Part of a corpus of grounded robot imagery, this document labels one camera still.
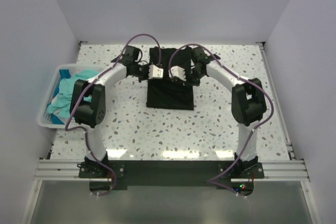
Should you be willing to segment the black t shirt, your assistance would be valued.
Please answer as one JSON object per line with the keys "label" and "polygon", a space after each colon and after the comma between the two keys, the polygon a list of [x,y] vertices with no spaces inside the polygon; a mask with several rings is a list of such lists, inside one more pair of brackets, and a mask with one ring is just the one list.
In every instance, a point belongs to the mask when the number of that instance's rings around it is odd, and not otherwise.
{"label": "black t shirt", "polygon": [[[161,49],[161,65],[164,69],[163,79],[151,79],[148,81],[146,106],[155,109],[171,110],[194,110],[193,87],[173,82],[169,78],[168,64],[171,55],[176,48]],[[186,70],[189,78],[191,72],[191,47],[180,50],[172,60],[172,67],[179,66]],[[159,60],[159,49],[153,47],[149,49],[150,63],[156,64]]]}

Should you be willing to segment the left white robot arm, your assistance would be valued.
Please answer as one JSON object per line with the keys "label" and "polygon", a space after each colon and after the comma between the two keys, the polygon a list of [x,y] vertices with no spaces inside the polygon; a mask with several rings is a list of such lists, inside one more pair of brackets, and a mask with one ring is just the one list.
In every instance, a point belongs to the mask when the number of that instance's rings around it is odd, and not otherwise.
{"label": "left white robot arm", "polygon": [[141,49],[126,46],[107,69],[87,80],[77,80],[73,86],[65,130],[84,130],[87,148],[84,163],[97,178],[105,177],[109,171],[108,153],[100,129],[106,115],[106,89],[128,76],[147,79],[149,65],[141,65],[141,59]]}

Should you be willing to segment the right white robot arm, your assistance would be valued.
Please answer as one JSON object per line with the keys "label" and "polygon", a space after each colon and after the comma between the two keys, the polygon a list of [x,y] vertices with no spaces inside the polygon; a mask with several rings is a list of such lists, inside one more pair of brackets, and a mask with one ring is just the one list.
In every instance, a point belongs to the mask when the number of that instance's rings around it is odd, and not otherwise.
{"label": "right white robot arm", "polygon": [[217,80],[231,92],[231,113],[238,123],[238,147],[235,152],[234,173],[239,178],[246,178],[258,163],[256,150],[257,129],[264,121],[267,106],[265,92],[258,78],[247,79],[230,69],[224,69],[219,57],[207,55],[203,46],[192,49],[191,69],[187,83],[197,86],[207,76]]}

